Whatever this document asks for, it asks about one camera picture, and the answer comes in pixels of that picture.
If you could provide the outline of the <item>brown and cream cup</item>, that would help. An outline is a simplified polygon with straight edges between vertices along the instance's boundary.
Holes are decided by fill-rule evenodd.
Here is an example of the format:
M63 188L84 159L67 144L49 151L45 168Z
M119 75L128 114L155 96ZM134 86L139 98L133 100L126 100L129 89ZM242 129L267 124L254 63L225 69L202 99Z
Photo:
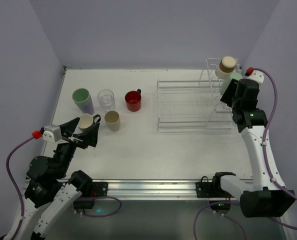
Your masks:
M216 75L219 79L226 79L234 72L237 65L237 60L232 56L224 56L216 69Z

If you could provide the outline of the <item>red mug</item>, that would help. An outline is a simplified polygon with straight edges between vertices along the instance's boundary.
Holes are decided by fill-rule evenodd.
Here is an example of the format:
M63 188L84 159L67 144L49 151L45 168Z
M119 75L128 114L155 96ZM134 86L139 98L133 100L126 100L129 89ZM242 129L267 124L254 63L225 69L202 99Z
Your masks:
M132 90L126 93L124 99L126 107L131 112L137 112L142 106L142 90Z

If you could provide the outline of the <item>tall light green cup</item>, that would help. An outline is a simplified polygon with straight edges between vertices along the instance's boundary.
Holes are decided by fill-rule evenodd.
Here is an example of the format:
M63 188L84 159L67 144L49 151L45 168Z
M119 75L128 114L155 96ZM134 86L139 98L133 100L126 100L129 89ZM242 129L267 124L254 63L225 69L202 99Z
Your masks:
M222 96L227 87L229 86L231 80L241 80L243 78L243 76L239 73L239 72L233 72L231 73L225 80L224 82L221 84L221 87L220 87L220 95Z

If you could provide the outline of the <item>lavender cup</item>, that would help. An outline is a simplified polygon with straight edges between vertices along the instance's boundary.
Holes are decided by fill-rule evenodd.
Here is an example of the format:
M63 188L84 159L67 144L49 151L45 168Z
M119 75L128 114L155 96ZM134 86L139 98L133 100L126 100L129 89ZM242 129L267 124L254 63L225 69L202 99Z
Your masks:
M77 106L84 114L93 115L95 112L91 97L89 97L84 104L78 104Z

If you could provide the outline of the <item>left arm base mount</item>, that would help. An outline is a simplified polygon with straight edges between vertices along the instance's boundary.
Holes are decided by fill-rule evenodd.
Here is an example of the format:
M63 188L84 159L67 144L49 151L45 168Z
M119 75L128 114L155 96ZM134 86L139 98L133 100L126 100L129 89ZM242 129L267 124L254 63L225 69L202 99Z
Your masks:
M91 197L105 197L107 196L109 184L104 181L93 181L91 184Z

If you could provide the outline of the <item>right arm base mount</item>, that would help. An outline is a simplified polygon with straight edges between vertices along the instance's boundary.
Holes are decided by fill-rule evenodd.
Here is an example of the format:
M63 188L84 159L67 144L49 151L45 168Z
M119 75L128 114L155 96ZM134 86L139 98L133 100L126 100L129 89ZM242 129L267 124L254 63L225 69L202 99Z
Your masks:
M195 191L197 198L227 198L231 195L221 189L220 180L223 176L236 176L233 172L216 172L209 180L207 176L203 176L200 181L195 183Z

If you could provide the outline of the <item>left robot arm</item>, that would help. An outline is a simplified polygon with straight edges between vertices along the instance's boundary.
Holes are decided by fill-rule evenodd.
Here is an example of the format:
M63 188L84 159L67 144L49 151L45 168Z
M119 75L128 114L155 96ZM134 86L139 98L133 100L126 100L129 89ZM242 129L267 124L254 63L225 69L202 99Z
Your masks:
M26 176L28 187L22 193L18 186L15 190L20 200L20 208L4 240L44 240L47 231L69 206L79 197L95 197L93 180L82 170L72 173L66 184L61 182L66 177L76 149L96 147L101 116L90 117L91 125L81 133L75 129L81 122L76 117L61 125L47 125L34 131L30 138L43 138L44 141L57 145L52 157L36 156L29 164Z

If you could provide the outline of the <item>black mug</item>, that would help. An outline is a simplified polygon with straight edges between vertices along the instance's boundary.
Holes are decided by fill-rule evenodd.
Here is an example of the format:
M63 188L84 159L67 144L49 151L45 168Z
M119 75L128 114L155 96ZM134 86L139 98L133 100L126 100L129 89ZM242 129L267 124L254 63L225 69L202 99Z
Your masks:
M99 114L93 115L93 125L95 125L96 123L99 123L100 121L101 121L101 116L100 116Z

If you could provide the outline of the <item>beige cup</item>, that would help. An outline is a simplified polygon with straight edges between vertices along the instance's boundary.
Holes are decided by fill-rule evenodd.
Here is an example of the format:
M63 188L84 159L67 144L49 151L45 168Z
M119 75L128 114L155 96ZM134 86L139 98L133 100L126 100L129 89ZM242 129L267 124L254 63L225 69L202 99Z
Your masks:
M121 127L120 115L116 111L108 111L104 115L104 121L107 127L113 132L118 131Z

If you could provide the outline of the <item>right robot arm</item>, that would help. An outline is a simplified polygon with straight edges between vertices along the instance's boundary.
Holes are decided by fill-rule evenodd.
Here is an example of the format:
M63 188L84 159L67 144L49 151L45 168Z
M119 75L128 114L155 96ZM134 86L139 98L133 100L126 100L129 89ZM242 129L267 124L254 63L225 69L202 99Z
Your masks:
M232 172L217 172L212 185L217 192L226 192L239 201L247 218L281 217L295 199L276 186L278 174L269 137L264 132L268 124L266 113L257 108L259 84L251 79L230 81L221 102L232 109L250 160L253 184L248 186Z

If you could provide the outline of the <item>clear glass front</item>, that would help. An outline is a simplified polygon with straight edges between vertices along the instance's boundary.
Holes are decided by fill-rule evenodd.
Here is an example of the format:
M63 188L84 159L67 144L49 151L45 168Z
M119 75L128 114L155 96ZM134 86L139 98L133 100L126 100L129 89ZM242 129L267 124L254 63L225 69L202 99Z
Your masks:
M99 101L99 105L107 112L115 110L115 95L109 89L101 90L97 99Z

